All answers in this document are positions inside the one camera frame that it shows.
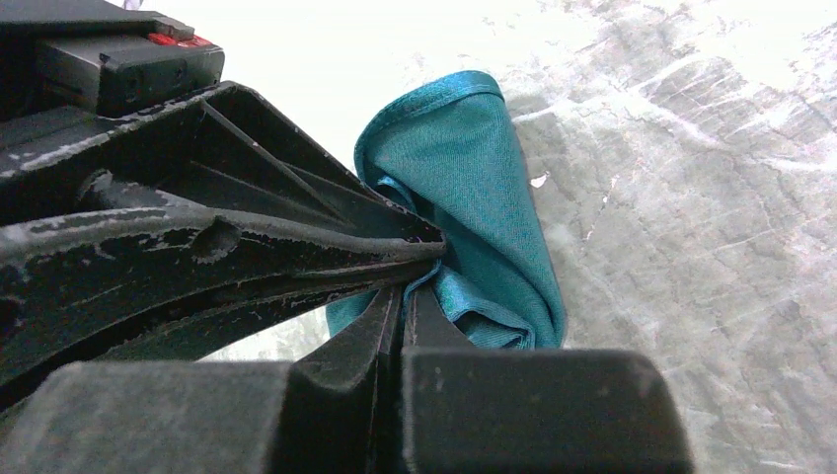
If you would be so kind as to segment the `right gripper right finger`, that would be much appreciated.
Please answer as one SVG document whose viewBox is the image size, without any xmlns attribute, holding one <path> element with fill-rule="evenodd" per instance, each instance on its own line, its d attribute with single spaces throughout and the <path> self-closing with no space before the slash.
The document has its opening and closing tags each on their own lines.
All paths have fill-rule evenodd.
<svg viewBox="0 0 837 474">
<path fill-rule="evenodd" d="M 417 290 L 407 309 L 402 459 L 411 473 L 691 473 L 660 371 L 617 350 L 480 349 Z"/>
</svg>

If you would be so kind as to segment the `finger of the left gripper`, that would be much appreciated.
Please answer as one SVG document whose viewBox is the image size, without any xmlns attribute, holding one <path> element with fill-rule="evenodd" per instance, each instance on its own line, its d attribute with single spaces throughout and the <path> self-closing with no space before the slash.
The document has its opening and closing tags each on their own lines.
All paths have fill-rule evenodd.
<svg viewBox="0 0 837 474">
<path fill-rule="evenodd" d="M 61 365 L 198 359 L 428 271 L 440 231 L 407 214 L 353 235 L 260 214 L 145 207 L 1 230 L 1 405 Z"/>
</svg>

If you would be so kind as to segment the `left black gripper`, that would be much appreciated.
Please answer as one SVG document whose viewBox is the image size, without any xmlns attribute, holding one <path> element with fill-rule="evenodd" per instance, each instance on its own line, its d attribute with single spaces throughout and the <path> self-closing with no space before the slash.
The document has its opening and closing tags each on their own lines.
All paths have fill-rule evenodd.
<svg viewBox="0 0 837 474">
<path fill-rule="evenodd" d="M 106 1 L 1 5 L 1 220 L 81 212 L 99 174 L 206 207 L 346 235 L 439 243 L 256 91 L 224 50 Z"/>
</svg>

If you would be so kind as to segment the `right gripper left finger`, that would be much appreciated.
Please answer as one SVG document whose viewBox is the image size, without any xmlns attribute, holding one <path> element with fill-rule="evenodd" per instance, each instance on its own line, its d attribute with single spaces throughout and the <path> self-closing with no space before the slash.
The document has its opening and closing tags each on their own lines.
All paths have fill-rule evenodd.
<svg viewBox="0 0 837 474">
<path fill-rule="evenodd" d="M 5 473 L 372 473 L 399 287 L 306 357 L 74 362 L 1 448 Z"/>
</svg>

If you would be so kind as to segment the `teal cloth napkin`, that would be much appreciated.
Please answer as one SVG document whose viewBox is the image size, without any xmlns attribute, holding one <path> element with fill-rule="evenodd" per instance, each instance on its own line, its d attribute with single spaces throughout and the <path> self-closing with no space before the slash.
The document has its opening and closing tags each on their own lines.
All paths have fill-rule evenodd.
<svg viewBox="0 0 837 474">
<path fill-rule="evenodd" d="M 394 100 L 363 130 L 353 157 L 362 183 L 442 230 L 445 254 L 412 289 L 432 290 L 474 345 L 563 343 L 565 305 L 491 75 L 452 73 Z"/>
</svg>

